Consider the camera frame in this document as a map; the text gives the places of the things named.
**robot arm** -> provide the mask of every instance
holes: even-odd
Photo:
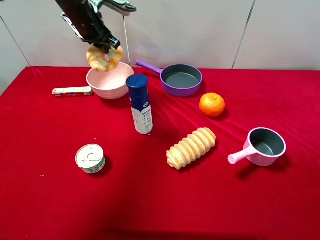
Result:
[[[63,10],[62,18],[70,25],[75,35],[83,42],[108,54],[111,46],[117,49],[120,41],[105,26],[99,9],[106,5],[128,16],[137,9],[126,0],[55,0]]]

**tin can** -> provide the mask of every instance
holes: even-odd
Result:
[[[147,84],[148,78],[142,74],[134,74],[126,80],[135,130],[140,134],[150,133],[154,126]]]
[[[76,153],[75,162],[85,173],[95,174],[105,166],[106,159],[102,147],[88,144]]]

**plastic bottle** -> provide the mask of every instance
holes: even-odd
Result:
[[[127,78],[134,126],[138,133],[148,134],[153,128],[151,106],[148,90],[148,78],[134,74]]]

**orange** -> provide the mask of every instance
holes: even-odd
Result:
[[[217,117],[225,109],[225,100],[216,93],[206,93],[200,99],[200,109],[207,117]]]

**pink bowl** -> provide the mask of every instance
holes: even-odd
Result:
[[[86,75],[86,82],[95,94],[103,99],[118,99],[129,91],[126,86],[128,77],[134,74],[134,70],[128,64],[120,62],[112,71],[99,72],[91,69]]]

